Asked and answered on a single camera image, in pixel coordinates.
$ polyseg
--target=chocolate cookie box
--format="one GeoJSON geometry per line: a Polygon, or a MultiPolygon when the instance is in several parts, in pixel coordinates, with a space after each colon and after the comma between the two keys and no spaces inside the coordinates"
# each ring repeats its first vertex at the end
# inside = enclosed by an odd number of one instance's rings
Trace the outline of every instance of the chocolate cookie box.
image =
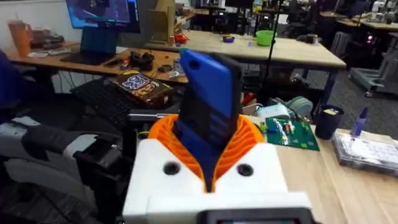
{"type": "Polygon", "coordinates": [[[136,71],[118,75],[113,83],[130,93],[132,100],[147,109],[163,108],[174,94],[173,88],[136,71]]]}

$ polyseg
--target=green printed circuit board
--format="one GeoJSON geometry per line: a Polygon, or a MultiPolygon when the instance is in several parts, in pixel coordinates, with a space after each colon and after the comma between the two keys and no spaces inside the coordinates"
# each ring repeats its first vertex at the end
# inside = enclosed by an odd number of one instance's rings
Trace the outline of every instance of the green printed circuit board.
{"type": "Polygon", "coordinates": [[[319,151],[317,140],[309,124],[266,118],[266,128],[268,143],[319,151]]]}

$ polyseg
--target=green bowl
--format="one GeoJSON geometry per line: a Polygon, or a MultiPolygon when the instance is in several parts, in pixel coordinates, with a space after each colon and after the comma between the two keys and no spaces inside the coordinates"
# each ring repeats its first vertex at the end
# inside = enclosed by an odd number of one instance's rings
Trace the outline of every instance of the green bowl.
{"type": "Polygon", "coordinates": [[[256,32],[257,45],[260,46],[271,46],[272,36],[274,31],[271,30],[260,30],[256,32]]]}

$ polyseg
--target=laptop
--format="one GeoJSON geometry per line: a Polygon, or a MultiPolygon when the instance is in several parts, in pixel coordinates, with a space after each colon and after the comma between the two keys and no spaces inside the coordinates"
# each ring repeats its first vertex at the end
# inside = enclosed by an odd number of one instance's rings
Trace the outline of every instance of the laptop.
{"type": "Polygon", "coordinates": [[[108,29],[83,29],[80,52],[70,54],[61,62],[101,65],[116,54],[118,33],[108,29]]]}

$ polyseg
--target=black keyboard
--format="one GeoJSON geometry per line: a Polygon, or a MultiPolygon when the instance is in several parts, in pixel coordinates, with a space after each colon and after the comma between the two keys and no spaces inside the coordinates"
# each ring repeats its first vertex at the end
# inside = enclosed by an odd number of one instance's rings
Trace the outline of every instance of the black keyboard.
{"type": "Polygon", "coordinates": [[[121,129],[126,123],[126,116],[130,110],[139,107],[127,96],[128,93],[118,90],[112,83],[104,84],[104,82],[107,81],[93,80],[74,88],[72,94],[91,106],[98,115],[121,129]]]}

